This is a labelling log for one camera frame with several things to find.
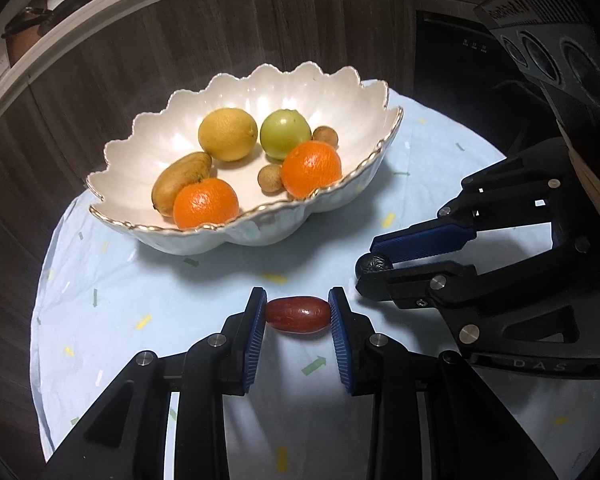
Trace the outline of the larger brown longan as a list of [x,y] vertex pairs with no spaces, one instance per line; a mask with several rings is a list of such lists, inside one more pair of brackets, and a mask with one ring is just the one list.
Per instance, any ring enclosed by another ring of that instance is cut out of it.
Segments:
[[332,148],[338,148],[339,138],[336,130],[329,126],[319,126],[312,133],[314,141],[320,141],[330,145]]

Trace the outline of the white scalloped ceramic bowl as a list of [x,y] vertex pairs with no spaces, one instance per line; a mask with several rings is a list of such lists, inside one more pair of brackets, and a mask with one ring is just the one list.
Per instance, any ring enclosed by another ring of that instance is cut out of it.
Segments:
[[[262,64],[242,78],[217,74],[202,90],[176,90],[161,112],[138,114],[127,138],[105,145],[105,170],[86,178],[97,198],[90,213],[104,226],[169,255],[200,255],[225,243],[275,244],[296,232],[310,214],[346,206],[370,185],[404,115],[402,106],[390,105],[389,96],[385,81],[362,81],[351,66],[326,74],[313,62],[291,72]],[[265,195],[257,174],[268,159],[257,146],[240,162],[213,166],[212,174],[234,188],[239,216],[226,226],[178,229],[151,205],[151,188],[171,162],[199,151],[198,128],[221,107],[242,108],[256,122],[286,108],[299,112],[311,127],[334,128],[340,181],[305,200],[284,193]]]

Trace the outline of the black frying pan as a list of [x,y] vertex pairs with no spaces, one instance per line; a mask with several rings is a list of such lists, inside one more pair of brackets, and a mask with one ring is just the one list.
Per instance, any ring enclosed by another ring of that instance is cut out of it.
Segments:
[[45,36],[50,30],[80,10],[93,0],[62,0],[55,9],[40,6],[25,6],[4,28],[2,38],[7,39],[38,26],[38,36]]

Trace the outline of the light blue patterned tablecloth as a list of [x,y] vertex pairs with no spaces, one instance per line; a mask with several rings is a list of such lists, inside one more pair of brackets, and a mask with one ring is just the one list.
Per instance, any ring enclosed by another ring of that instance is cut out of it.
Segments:
[[[90,193],[69,205],[50,241],[31,322],[31,390],[45,455],[137,352],[186,351],[241,311],[253,287],[272,298],[322,298],[340,286],[355,311],[407,349],[435,356],[453,347],[437,311],[358,296],[354,265],[376,235],[432,218],[457,196],[460,180],[501,154],[406,96],[393,93],[390,102],[404,117],[373,182],[272,246],[166,255],[97,221]],[[372,404],[344,390],[329,333],[268,330],[254,385],[227,398],[224,410],[236,479],[366,475]]]

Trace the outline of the yellow-brown mango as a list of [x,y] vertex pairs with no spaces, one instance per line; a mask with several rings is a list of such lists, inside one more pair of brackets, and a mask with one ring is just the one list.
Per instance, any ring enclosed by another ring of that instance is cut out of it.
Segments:
[[157,178],[151,189],[152,206],[163,217],[171,217],[178,193],[187,185],[207,179],[212,157],[206,152],[193,152],[176,160]]

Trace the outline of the green round fruit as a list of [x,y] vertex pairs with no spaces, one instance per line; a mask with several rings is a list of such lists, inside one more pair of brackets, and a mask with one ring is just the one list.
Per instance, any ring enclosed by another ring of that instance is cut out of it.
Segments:
[[312,130],[298,110],[276,110],[260,128],[260,144],[272,159],[284,160],[297,145],[312,139]]

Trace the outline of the yellow lemon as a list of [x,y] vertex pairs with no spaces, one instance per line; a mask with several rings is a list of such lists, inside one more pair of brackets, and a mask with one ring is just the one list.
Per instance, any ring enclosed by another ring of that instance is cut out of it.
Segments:
[[208,114],[198,128],[198,142],[212,158],[237,162],[256,145],[258,126],[241,108],[219,108]]

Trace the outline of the red grape tomato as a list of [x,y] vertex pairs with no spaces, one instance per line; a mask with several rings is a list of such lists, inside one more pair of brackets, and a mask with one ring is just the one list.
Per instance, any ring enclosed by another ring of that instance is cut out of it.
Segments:
[[311,296],[277,298],[269,301],[265,308],[265,321],[287,334],[320,332],[329,326],[331,317],[329,303]]

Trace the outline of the orange mandarin with stem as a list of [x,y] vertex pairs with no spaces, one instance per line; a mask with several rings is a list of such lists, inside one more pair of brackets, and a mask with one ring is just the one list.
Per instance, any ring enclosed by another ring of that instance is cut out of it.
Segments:
[[204,224],[224,224],[239,214],[238,197],[227,182],[204,179],[187,185],[174,200],[172,217],[181,230]]

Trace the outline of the smaller brown longan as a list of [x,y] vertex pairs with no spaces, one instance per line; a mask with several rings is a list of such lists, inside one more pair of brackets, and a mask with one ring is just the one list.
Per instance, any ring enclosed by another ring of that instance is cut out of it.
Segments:
[[262,167],[257,180],[261,191],[265,194],[278,194],[284,189],[279,165],[268,164]]

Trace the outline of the dark blueberry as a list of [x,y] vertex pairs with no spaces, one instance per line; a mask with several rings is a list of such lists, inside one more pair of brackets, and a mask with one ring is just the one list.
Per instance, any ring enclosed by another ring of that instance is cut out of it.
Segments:
[[393,264],[390,259],[381,254],[373,254],[368,252],[358,258],[355,263],[355,274],[357,276],[385,272],[393,269]]

